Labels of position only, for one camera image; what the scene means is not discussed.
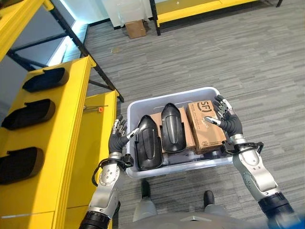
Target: gray carpet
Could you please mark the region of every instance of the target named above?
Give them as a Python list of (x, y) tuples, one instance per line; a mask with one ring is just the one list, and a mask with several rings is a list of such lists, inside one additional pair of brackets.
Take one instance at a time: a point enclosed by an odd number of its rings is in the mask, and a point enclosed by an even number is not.
[[(262, 158), (295, 210), (304, 203), (305, 31), (304, 1), (250, 3), (221, 13), (178, 21), (157, 37), (130, 40), (110, 23), (90, 27), (86, 46), (125, 98), (135, 100), (212, 86), (233, 105), (253, 142), (265, 143)], [(119, 47), (118, 53), (111, 49)], [(102, 83), (92, 71), (91, 79)], [(89, 85), (88, 94), (104, 92)], [(252, 222), (265, 217), (231, 166), (149, 178), (159, 213), (202, 211), (212, 190), (229, 215)], [(140, 181), (126, 178), (114, 227), (132, 221), (141, 199)]]

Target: cardboard box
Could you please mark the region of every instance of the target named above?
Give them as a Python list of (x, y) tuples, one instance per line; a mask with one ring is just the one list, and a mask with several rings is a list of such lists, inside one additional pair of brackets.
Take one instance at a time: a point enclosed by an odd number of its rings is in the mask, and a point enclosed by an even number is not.
[(223, 130), (207, 121), (205, 116), (218, 119), (211, 100), (188, 104), (187, 115), (196, 142), (196, 153), (204, 154), (218, 149), (226, 140)]
[(125, 23), (130, 39), (146, 36), (146, 30), (142, 20)]
[[(186, 112), (184, 107), (179, 108), (180, 114), (181, 114), (181, 121), (184, 124), (184, 132), (185, 132), (185, 140), (186, 140), (186, 148), (187, 149), (195, 149), (195, 140), (192, 134), (192, 130), (189, 124), (189, 121), (187, 120)], [(161, 130), (160, 126), (162, 125), (162, 119), (161, 119), (161, 112), (156, 114), (151, 114), (150, 117), (153, 119), (153, 121), (158, 126), (158, 135), (161, 138)]]

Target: robotic hand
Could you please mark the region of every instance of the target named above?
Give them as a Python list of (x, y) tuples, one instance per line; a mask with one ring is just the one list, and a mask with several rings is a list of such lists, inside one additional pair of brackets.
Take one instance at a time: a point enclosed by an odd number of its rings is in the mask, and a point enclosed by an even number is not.
[[(110, 219), (120, 208), (119, 189), (123, 185), (123, 174), (126, 168), (133, 166), (133, 158), (129, 154), (122, 156), (122, 149), (139, 132), (136, 128), (126, 135), (126, 122), (122, 119), (120, 115), (114, 121), (108, 142), (109, 157), (102, 160), (93, 173), (92, 183), (97, 188), (79, 229), (107, 229)], [(102, 172), (96, 183), (99, 168)]]
[(215, 99), (214, 105), (220, 120), (209, 116), (204, 119), (227, 132), (230, 141), (224, 143), (224, 147), (233, 154), (234, 166), (241, 173), (245, 185), (258, 201), (269, 222), (284, 227), (290, 221), (296, 221), (292, 217), (294, 211), (288, 200), (263, 165), (260, 156), (263, 143), (248, 143), (243, 135), (242, 124), (232, 106), (221, 95)]

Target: plastic bin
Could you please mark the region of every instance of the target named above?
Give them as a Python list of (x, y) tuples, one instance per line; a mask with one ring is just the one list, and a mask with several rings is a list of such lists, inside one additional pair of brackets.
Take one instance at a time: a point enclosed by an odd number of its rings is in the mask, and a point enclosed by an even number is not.
[[(143, 99), (131, 103), (127, 108), (127, 131), (133, 130), (137, 127), (139, 120), (143, 115), (151, 115), (161, 112), (167, 103), (173, 103), (178, 108), (187, 108), (187, 104), (201, 100), (212, 100), (219, 94), (219, 91), (213, 87), (198, 88), (186, 92), (163, 95), (155, 98)], [(135, 138), (130, 140), (127, 144), (127, 153), (135, 157)], [(164, 166), (156, 169), (139, 171), (137, 163), (126, 170), (127, 174), (133, 178), (153, 177), (169, 173), (176, 173), (181, 171), (207, 168), (214, 166), (222, 166), (232, 163), (232, 157), (224, 157), (211, 160), (192, 161), (182, 164)]]

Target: black metal frame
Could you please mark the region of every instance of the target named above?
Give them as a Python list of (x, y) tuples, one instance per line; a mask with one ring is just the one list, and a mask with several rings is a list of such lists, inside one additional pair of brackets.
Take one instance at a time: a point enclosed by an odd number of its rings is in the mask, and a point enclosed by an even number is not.
[[(157, 25), (158, 13), (157, 13), (157, 9), (156, 9), (156, 3), (154, 2), (154, 0), (149, 0), (149, 2), (151, 4), (152, 18), (154, 20), (157, 35), (160, 36), (161, 35), (161, 30), (160, 30), (160, 27), (158, 27), (158, 25)], [(278, 0), (276, 7), (280, 7), (282, 2), (283, 2), (283, 0)]]
[[(45, 64), (36, 62), (36, 61), (32, 61), (26, 58), (23, 58), (21, 56), (19, 56), (16, 52), (38, 45), (38, 44), (42, 44), (45, 42), (50, 42), (59, 38), (63, 38), (65, 36), (69, 36), (71, 38), (71, 40), (74, 42), (74, 44), (76, 45), (76, 47), (81, 51), (81, 55), (83, 56), (88, 56), (90, 55), (89, 51), (87, 50), (87, 48), (85, 47), (85, 45), (81, 42), (81, 40), (76, 36), (76, 34), (73, 32), (73, 30), (71, 29), (71, 27), (69, 26), (69, 24), (67, 23), (67, 21), (64, 19), (64, 17), (61, 15), (61, 13), (54, 7), (52, 10), (50, 10), (50, 13), (52, 14), (52, 16), (55, 18), (55, 20), (57, 21), (57, 23), (62, 27), (62, 29), (64, 30), (64, 33), (58, 34), (58, 35), (54, 35), (54, 36), (50, 36), (47, 37), (45, 39), (41, 39), (38, 40), (36, 42), (31, 42), (19, 47), (16, 47), (14, 49), (10, 49), (7, 52), (7, 55), (12, 58), (16, 63), (18, 63), (21, 67), (23, 67), (24, 69), (26, 69), (27, 71), (33, 71), (35, 70), (34, 66), (38, 66), (38, 67), (47, 67)], [(116, 87), (113, 85), (113, 83), (110, 81), (110, 79), (107, 77), (107, 75), (105, 74), (105, 72), (102, 70), (102, 68), (98, 65), (98, 63), (95, 61), (95, 59), (92, 57), (92, 59), (94, 60), (94, 62), (96, 63), (96, 66), (93, 67), (96, 72), (100, 75), (100, 77), (106, 82), (105, 84), (96, 82), (96, 81), (92, 81), (89, 80), (89, 83), (94, 84), (96, 86), (102, 87), (102, 88), (106, 88), (109, 90), (117, 90)], [(118, 91), (119, 93), (119, 99), (120, 101), (123, 103), (124, 102), (124, 98), (121, 95), (121, 93)]]

